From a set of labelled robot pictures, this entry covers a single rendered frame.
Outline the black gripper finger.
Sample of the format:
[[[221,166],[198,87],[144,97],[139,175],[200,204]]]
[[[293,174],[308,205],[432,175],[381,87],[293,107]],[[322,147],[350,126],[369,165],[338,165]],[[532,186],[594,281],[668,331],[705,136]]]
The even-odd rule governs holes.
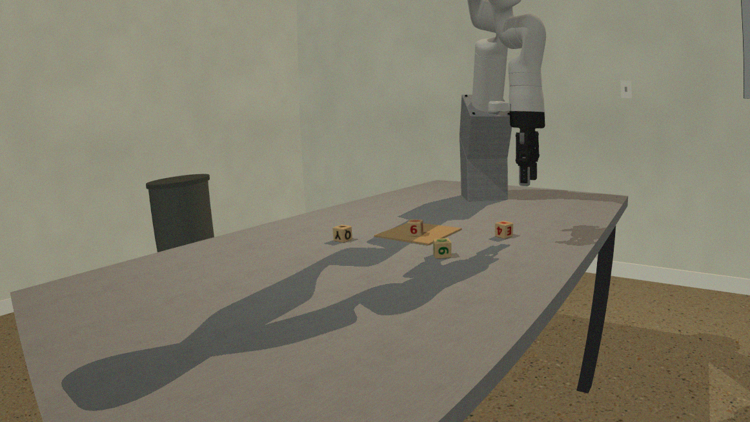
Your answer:
[[[539,158],[539,142],[538,142],[538,136],[539,133],[536,132],[536,146],[535,146],[535,155],[531,159],[531,180],[536,180],[537,178],[537,163]]]
[[[531,158],[534,157],[535,146],[536,137],[532,138],[531,150],[529,150],[529,133],[516,132],[516,163],[519,166],[520,186],[531,185],[531,168],[528,166],[531,166]]]

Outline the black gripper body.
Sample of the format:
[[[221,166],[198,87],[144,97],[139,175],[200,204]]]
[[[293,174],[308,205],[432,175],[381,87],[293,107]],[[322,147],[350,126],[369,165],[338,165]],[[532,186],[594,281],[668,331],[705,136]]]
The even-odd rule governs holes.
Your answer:
[[[545,127],[545,112],[509,111],[510,126],[519,127],[520,132],[529,133],[529,150],[532,138],[536,137],[535,128]]]

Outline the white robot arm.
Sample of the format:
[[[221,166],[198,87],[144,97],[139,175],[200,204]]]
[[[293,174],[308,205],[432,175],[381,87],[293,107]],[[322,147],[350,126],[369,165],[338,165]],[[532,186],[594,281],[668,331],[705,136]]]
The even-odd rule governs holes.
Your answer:
[[[475,44],[473,107],[482,112],[545,112],[541,66],[546,29],[542,20],[535,14],[515,17],[512,7],[520,0],[467,2],[472,24],[480,30],[496,33],[496,37]],[[521,50],[508,65],[509,102],[504,102],[508,48]]]

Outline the tan wooden letter block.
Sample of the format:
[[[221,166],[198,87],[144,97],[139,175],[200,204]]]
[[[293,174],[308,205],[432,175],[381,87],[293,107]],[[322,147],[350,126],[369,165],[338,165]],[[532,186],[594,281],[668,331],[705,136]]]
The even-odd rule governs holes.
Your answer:
[[[352,227],[339,225],[332,228],[334,241],[345,243],[352,240]]]
[[[422,219],[410,219],[407,222],[407,236],[421,236],[424,233],[424,221]]]
[[[500,221],[495,223],[495,237],[506,239],[513,236],[513,223]]]
[[[433,239],[432,254],[436,259],[452,257],[452,242],[449,238]]]

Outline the tan flat mat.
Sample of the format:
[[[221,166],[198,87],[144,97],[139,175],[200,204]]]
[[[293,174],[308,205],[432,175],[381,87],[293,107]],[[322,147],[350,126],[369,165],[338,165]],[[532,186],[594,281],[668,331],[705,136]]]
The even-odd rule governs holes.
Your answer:
[[[404,224],[376,234],[374,237],[404,241],[412,244],[431,245],[433,239],[445,238],[460,230],[461,228],[457,227],[424,223],[424,233],[421,236],[407,236],[407,224]]]

